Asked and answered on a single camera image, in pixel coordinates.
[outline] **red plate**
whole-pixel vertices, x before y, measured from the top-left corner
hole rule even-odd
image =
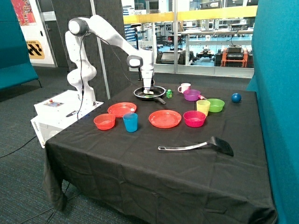
[[[117,118],[122,118],[126,113],[134,113],[137,106],[132,103],[118,103],[108,108],[108,113],[114,114]]]
[[[182,116],[175,111],[160,110],[153,112],[149,116],[150,123],[159,128],[170,128],[179,124]]]

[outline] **blue ball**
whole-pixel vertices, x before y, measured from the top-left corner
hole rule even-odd
[[[239,93],[234,93],[232,95],[232,101],[234,103],[239,103],[241,101],[241,95]]]

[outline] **black tablecloth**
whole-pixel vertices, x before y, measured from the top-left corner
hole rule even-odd
[[[274,223],[267,161],[255,92],[238,91],[242,101],[233,103],[234,91],[198,89],[206,98],[220,98],[220,113],[209,113],[202,127],[188,127],[183,114],[196,110],[196,102],[178,93],[179,85],[163,84],[174,91],[166,105],[141,101],[130,86],[101,108],[46,142],[44,187],[53,205],[63,210],[63,179],[86,196],[100,199],[118,211],[157,224]],[[128,133],[122,119],[100,131],[93,119],[119,102],[137,105],[138,131]],[[149,115],[175,110],[178,126],[154,127]],[[234,157],[210,148],[166,153],[158,146],[189,146],[211,136],[227,141]]]

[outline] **red bowl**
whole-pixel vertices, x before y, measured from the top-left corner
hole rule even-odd
[[[199,111],[187,111],[183,117],[189,127],[200,127],[206,120],[206,115]]]
[[[96,127],[100,130],[108,130],[113,128],[115,124],[115,115],[110,113],[101,114],[93,120]]]

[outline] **spatula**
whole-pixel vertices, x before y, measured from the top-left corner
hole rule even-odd
[[[204,143],[200,143],[194,146],[186,146],[186,147],[165,147],[165,146],[159,146],[158,150],[161,151],[185,151],[185,150],[192,150],[192,149],[197,149],[199,147],[203,147],[206,145],[214,145],[213,149],[219,153],[223,153],[226,155],[234,156],[234,151],[232,147],[222,139],[219,139],[215,136],[212,136],[209,141],[206,141]]]

